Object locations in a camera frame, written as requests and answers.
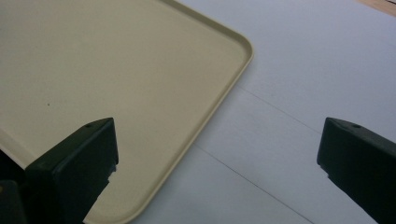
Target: brown wooden surface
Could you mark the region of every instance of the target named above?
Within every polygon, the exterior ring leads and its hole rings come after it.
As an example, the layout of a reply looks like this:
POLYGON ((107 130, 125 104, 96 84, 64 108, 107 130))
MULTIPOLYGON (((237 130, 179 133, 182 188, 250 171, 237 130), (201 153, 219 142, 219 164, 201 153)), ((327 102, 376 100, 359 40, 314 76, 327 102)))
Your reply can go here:
POLYGON ((383 11, 391 16, 396 17, 396 5, 386 0, 357 0, 369 7, 383 11))

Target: white surface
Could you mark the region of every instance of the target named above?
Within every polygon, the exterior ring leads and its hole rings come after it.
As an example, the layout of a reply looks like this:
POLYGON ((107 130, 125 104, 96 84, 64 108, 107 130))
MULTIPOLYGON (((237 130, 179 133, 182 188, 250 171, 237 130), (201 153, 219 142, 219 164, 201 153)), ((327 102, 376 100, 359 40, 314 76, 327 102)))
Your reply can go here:
POLYGON ((316 156, 326 117, 396 141, 396 19, 353 0, 181 2, 255 59, 135 223, 375 223, 316 156))

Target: beige tray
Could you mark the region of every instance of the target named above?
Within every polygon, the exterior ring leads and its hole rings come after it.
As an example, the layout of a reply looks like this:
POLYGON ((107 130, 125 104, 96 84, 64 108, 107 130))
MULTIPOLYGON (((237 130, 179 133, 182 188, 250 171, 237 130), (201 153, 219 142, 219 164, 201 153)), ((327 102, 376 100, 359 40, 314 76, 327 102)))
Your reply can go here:
POLYGON ((0 148, 21 167, 113 117, 120 164, 87 223, 149 203, 252 58, 236 32, 168 0, 2 1, 0 148))

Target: tray surface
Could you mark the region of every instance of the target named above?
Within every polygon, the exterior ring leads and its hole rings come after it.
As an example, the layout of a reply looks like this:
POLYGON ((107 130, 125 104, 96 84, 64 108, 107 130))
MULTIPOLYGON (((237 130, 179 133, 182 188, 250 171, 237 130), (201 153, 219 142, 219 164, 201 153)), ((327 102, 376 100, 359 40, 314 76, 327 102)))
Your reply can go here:
POLYGON ((250 62, 248 41, 168 0, 2 1, 0 148, 22 168, 113 117, 120 164, 87 223, 149 203, 250 62))

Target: white table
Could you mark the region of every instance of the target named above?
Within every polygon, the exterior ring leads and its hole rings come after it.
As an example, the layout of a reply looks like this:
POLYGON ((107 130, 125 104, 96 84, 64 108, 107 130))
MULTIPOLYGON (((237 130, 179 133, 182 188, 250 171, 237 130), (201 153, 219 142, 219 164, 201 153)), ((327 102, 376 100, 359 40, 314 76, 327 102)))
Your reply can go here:
POLYGON ((316 163, 326 117, 396 142, 396 18, 353 0, 182 0, 255 58, 132 223, 375 223, 316 163))

